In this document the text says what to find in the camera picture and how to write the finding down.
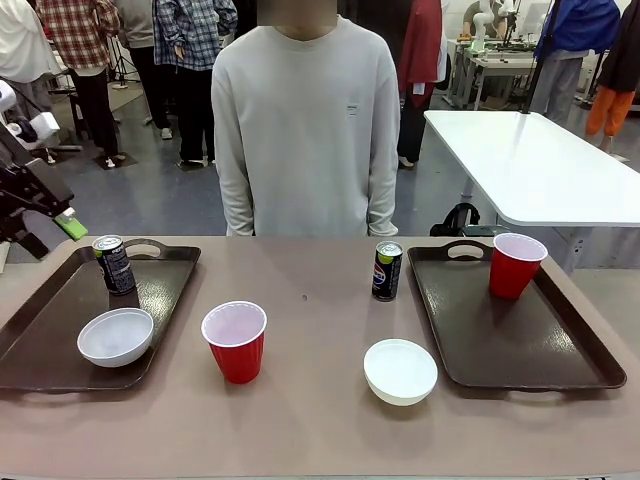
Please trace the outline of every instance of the pepsi can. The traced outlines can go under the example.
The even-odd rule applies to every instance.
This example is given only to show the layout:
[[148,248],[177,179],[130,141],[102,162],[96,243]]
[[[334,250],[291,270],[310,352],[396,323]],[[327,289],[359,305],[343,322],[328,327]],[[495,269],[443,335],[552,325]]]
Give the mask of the pepsi can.
[[380,242],[376,247],[371,291],[373,296],[382,302],[389,302],[396,298],[402,253],[402,246],[396,242]]
[[125,295],[136,288],[131,262],[119,236],[105,235],[94,241],[92,246],[109,292]]

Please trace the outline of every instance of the light gray sweatshirt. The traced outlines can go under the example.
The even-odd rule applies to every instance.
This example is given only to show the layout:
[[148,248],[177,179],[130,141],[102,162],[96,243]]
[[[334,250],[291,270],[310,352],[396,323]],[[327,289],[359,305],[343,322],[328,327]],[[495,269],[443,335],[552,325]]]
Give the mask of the light gray sweatshirt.
[[153,47],[153,0],[111,0],[118,9],[120,28],[118,38],[126,48]]
[[258,27],[213,67],[230,235],[395,235],[400,101],[385,41],[343,18],[298,42]]

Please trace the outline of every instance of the white ceramic bowl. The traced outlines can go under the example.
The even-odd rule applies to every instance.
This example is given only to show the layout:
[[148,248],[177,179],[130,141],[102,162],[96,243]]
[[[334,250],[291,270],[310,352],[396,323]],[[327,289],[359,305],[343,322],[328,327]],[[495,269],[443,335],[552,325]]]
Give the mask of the white ceramic bowl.
[[420,345],[392,338],[367,350],[364,374],[378,397],[391,405],[406,407],[431,393],[438,380],[438,367]]
[[91,320],[78,335],[78,350],[100,367],[122,367],[149,348],[153,318],[139,308],[119,308]]

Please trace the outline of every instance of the plaid shirt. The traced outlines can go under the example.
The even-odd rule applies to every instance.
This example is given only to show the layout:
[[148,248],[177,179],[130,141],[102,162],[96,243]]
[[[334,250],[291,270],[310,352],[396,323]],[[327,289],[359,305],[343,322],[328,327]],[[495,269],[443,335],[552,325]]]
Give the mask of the plaid shirt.
[[[154,0],[153,35],[156,64],[210,70],[222,49],[220,37],[236,28],[231,0]],[[184,49],[184,59],[174,47]]]
[[109,0],[38,0],[37,12],[67,67],[108,65],[106,36],[116,35],[120,27]]

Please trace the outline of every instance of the can lid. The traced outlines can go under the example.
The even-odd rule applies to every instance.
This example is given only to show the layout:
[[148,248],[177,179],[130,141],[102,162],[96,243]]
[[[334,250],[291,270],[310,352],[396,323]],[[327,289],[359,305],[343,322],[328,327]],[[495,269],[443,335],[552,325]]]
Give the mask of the can lid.
[[118,235],[104,235],[93,242],[93,248],[96,250],[104,250],[115,248],[122,244],[122,239]]
[[380,242],[376,247],[378,253],[388,257],[397,257],[402,255],[402,246],[396,242]]

